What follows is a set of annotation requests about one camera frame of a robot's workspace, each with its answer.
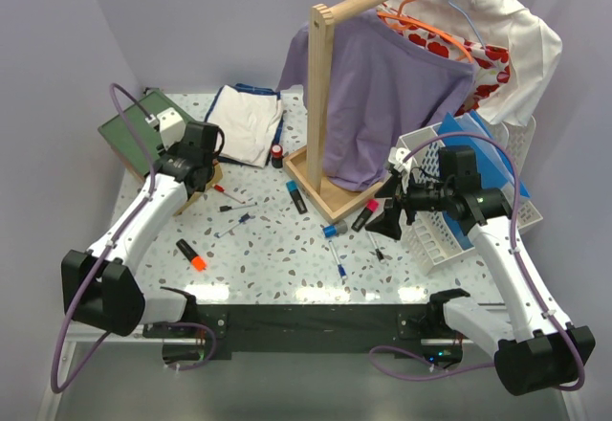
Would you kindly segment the pink cap highlighter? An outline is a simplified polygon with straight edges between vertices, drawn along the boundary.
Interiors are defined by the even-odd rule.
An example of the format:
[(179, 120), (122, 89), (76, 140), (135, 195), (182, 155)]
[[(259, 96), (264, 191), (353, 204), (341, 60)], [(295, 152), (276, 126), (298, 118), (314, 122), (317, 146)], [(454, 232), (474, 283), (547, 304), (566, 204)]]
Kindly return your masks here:
[(353, 222), (351, 229), (354, 232), (361, 231), (366, 225), (366, 223), (370, 220), (372, 215), (377, 211), (378, 207), (379, 202), (376, 199), (368, 200), (364, 208), (361, 210), (361, 212)]

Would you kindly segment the red black stamp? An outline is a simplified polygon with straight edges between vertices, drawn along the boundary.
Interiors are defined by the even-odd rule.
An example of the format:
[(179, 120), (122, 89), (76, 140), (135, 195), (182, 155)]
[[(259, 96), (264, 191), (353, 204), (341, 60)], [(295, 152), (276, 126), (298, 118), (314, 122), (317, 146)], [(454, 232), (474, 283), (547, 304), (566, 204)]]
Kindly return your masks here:
[(271, 147), (271, 164), (274, 168), (283, 167), (284, 150), (280, 144), (273, 144)]

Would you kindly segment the blue cap highlighter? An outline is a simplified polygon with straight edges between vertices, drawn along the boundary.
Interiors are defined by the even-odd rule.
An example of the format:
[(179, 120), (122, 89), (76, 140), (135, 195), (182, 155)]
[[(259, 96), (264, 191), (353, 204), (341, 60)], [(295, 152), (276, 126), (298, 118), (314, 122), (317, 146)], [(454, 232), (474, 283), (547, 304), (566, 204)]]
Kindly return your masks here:
[(293, 180), (288, 181), (286, 183), (286, 188), (295, 204), (297, 212), (299, 214), (305, 214), (308, 210), (296, 182)]

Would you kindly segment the orange cap highlighter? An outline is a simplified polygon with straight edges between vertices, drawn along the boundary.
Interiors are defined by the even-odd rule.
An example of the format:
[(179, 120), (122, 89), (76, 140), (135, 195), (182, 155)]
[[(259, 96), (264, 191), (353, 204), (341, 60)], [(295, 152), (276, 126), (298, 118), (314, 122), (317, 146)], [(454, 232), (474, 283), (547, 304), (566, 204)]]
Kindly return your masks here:
[(198, 272), (203, 272), (207, 268), (206, 262), (184, 239), (179, 239), (176, 247)]

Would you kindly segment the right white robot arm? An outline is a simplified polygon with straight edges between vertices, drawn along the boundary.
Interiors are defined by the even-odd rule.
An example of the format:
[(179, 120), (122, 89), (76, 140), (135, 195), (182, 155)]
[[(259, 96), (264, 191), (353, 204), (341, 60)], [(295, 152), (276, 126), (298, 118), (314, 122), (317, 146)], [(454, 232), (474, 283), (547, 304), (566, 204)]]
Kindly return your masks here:
[(576, 391), (596, 341), (587, 326), (576, 327), (550, 295), (525, 251), (514, 211), (499, 188), (484, 188), (474, 150), (437, 151), (440, 178), (418, 182), (406, 148), (389, 153), (388, 180), (378, 190), (382, 214), (366, 229), (398, 240), (400, 217), (413, 224), (419, 212), (444, 212), (454, 219), (492, 275), (508, 312), (502, 321), (457, 288), (430, 296), (420, 326), (445, 338), (453, 331), (485, 350), (504, 388), (524, 395), (544, 388)]

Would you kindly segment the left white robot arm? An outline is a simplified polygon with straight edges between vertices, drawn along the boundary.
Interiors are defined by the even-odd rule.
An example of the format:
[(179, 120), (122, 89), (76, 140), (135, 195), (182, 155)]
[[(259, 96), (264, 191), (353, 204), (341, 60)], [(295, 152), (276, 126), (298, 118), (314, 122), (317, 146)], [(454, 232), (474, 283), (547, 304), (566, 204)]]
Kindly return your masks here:
[(141, 192), (107, 233), (86, 251), (64, 256), (61, 279), (68, 319), (119, 336), (158, 322), (177, 337), (196, 330), (198, 314), (187, 307), (185, 293), (145, 291), (136, 272), (163, 226), (205, 190), (224, 143), (217, 125), (188, 122), (183, 137), (150, 164)]

